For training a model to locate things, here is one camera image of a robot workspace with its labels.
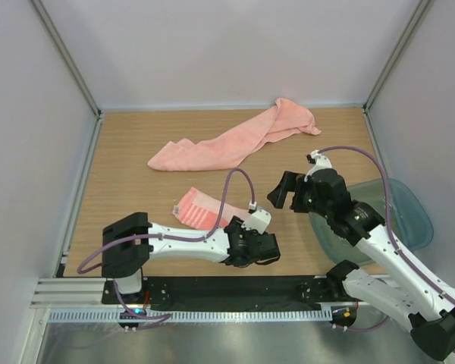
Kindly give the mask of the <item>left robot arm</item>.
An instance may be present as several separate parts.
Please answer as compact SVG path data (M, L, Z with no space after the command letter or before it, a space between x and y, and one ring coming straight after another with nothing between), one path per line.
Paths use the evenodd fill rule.
M114 280L127 302L144 298L142 267L149 260L202 259L236 268L269 265L281 257L276 236L266 231L271 214L259 209L247 220L234 216L214 231L178 229L135 212L102 231L102 277Z

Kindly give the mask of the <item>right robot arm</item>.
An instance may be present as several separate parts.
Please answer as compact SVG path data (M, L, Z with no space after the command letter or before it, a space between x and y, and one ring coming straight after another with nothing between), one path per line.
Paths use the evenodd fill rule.
M441 280L390 231L390 223L369 204L352 198L345 180L332 168L307 175L285 171L268 195L276 208L293 193L290 209L323 217L331 230L379 264L398 285L393 288L344 260L328 273L326 290L335 300L365 301L410 333L434 360L455 351L455 288Z

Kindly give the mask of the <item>plain pink towel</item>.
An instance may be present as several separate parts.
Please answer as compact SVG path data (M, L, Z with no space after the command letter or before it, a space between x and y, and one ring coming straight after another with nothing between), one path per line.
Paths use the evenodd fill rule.
M295 134L318 136L312 112L295 102L278 98L262 113L225 131L211 140L194 143L183 138L170 141L147 166L156 171L217 171L235 168L267 143L276 143Z

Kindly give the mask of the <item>pink bunny towel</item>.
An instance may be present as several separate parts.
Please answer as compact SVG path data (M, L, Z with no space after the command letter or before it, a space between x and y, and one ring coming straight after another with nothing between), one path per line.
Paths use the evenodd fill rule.
M181 212L179 215L173 215L181 224L207 231L213 229L214 223L217 221L221 202L191 187L176 206L181 207ZM233 217L244 221L249 216L250 213L247 210L225 203L218 226L225 228Z

